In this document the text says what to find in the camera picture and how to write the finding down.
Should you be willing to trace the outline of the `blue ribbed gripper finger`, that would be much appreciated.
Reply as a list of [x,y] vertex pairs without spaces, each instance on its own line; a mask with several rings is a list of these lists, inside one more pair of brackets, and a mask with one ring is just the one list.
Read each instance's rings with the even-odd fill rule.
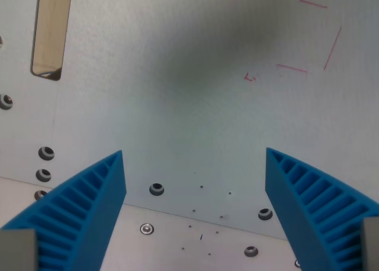
[[36,232],[38,270],[100,270],[126,193],[117,151],[46,193],[2,230]]
[[302,270],[378,270],[378,203],[280,151],[265,191]]

